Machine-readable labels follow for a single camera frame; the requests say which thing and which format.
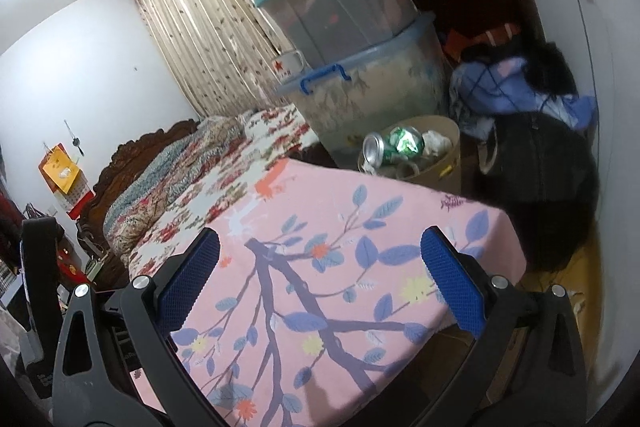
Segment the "dark wooden headboard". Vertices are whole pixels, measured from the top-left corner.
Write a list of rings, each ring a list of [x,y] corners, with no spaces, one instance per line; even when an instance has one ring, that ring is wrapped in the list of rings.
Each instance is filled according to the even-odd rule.
[[[93,199],[82,208],[76,221],[78,243],[96,265],[87,269],[87,277],[98,291],[125,286],[128,272],[125,265],[111,253],[103,234],[108,208],[168,145],[195,132],[198,124],[190,119],[174,124],[169,130],[157,130],[117,147],[110,163],[94,184]]]

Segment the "white tissue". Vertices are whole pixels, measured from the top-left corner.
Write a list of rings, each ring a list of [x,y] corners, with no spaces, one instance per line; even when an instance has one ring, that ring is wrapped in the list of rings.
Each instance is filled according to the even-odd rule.
[[[442,157],[452,149],[452,142],[446,135],[435,130],[428,130],[422,134],[424,143],[424,157]]]

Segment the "red yellow wall calendar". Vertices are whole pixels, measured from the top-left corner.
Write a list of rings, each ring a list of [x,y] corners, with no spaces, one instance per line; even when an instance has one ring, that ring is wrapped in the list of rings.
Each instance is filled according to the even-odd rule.
[[[94,199],[94,192],[85,173],[62,143],[46,148],[38,170],[58,205],[70,219],[78,220],[82,210]]]

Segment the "floral beige curtain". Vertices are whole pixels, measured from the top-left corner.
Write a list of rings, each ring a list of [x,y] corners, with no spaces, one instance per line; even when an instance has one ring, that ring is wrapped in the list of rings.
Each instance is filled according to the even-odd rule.
[[[253,0],[134,0],[201,117],[281,106],[273,60],[291,43]]]

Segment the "pink floral blanket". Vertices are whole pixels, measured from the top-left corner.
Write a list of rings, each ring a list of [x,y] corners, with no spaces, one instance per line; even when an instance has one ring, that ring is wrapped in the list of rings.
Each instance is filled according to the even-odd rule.
[[[155,273],[210,228],[220,258],[172,336],[231,426],[333,426],[381,392],[452,323],[420,257],[425,229],[511,282],[526,261],[506,214],[358,172],[277,161],[227,196],[206,178],[132,251]]]

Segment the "white enamel mug red star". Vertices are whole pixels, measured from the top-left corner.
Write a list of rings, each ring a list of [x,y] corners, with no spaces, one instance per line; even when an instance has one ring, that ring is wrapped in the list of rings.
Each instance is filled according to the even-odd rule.
[[[307,69],[306,58],[299,50],[289,50],[271,61],[271,69],[277,80],[280,83],[285,83],[305,72]]]

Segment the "green aluminium can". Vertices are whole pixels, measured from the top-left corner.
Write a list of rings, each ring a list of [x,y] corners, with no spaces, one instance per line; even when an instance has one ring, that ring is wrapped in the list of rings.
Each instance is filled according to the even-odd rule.
[[[362,142],[362,157],[373,168],[394,165],[422,155],[422,134],[413,127],[397,126],[390,132],[369,133]]]

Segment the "black backpack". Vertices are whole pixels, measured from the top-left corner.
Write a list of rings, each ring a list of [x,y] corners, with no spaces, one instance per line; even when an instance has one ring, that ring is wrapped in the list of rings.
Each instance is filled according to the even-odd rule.
[[[530,271],[565,268],[587,242],[599,192],[586,138],[543,113],[495,119],[474,193],[511,220]]]

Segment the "floral patchwork quilt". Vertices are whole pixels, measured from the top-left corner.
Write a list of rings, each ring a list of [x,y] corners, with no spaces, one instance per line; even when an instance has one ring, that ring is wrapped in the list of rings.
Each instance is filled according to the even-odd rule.
[[[204,119],[164,146],[107,206],[102,232],[110,253],[128,277],[154,273],[245,195],[276,195],[283,185],[273,166],[319,144],[294,105]]]

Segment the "blue purple clothes pile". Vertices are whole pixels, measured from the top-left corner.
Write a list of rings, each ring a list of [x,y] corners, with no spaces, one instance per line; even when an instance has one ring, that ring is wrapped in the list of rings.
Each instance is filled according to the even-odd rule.
[[[596,100],[577,94],[550,94],[525,79],[527,61],[511,57],[494,65],[463,63],[451,75],[449,114],[462,133],[485,142],[499,116],[543,113],[574,131],[584,131],[596,116]]]

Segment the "beige round trash bin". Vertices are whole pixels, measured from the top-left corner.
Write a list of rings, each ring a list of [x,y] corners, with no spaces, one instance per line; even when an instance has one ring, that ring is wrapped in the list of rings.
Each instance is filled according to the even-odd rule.
[[[358,158],[360,172],[383,178],[419,184],[436,191],[461,194],[460,130],[457,124],[444,116],[427,115],[401,120],[387,127],[378,135],[390,146],[395,130],[410,131],[420,135],[424,142],[422,153],[413,158],[400,158],[396,153],[378,164],[371,164],[378,153],[378,140],[363,145]]]

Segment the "clear storage bin teal lid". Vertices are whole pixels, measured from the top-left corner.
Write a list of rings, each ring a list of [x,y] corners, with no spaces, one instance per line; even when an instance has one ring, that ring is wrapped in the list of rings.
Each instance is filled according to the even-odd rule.
[[[255,5],[312,68],[390,40],[418,17],[412,0],[255,0]]]

